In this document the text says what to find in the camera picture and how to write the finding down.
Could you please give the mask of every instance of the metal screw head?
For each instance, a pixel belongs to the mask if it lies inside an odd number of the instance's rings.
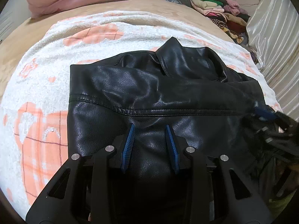
[[[194,149],[194,147],[187,147],[186,151],[189,153],[193,153],[193,152],[195,152],[195,149]]]
[[[221,156],[220,156],[220,159],[221,159],[222,161],[228,161],[228,156],[226,156],[226,155],[221,155]]]
[[[78,160],[79,157],[80,157],[80,155],[79,155],[78,153],[75,153],[75,154],[73,154],[73,155],[71,156],[71,158],[72,158],[73,160]]]
[[[114,150],[114,146],[106,146],[105,151],[106,152],[112,152]]]

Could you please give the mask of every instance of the tan bedsheet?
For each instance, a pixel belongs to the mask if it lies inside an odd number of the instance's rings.
[[[53,15],[46,15],[39,19],[28,19],[16,28],[0,45],[0,100],[22,56],[45,35],[53,24],[59,20],[75,16],[91,15],[113,10],[155,13],[188,23],[218,38],[233,43],[228,35],[194,9],[164,0],[127,0],[101,3]]]

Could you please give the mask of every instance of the white fuzzy blanket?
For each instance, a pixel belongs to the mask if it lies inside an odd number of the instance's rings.
[[[112,11],[59,21],[25,53],[0,105],[0,187],[21,217],[68,157],[70,65],[155,51],[172,36],[183,46],[213,49],[228,67],[258,80],[266,103],[280,109],[249,52],[201,29],[147,12]]]

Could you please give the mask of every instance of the pile of clothes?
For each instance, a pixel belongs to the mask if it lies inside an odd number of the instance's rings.
[[[241,44],[244,41],[250,16],[236,1],[191,0],[191,5],[221,28],[235,43]]]

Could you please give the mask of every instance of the red garment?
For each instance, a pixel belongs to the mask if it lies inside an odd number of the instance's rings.
[[[215,13],[208,13],[207,16],[217,16]]]
[[[232,21],[227,21],[226,23],[229,30],[236,32],[237,34],[244,33],[246,31],[246,27],[240,24],[237,24]]]

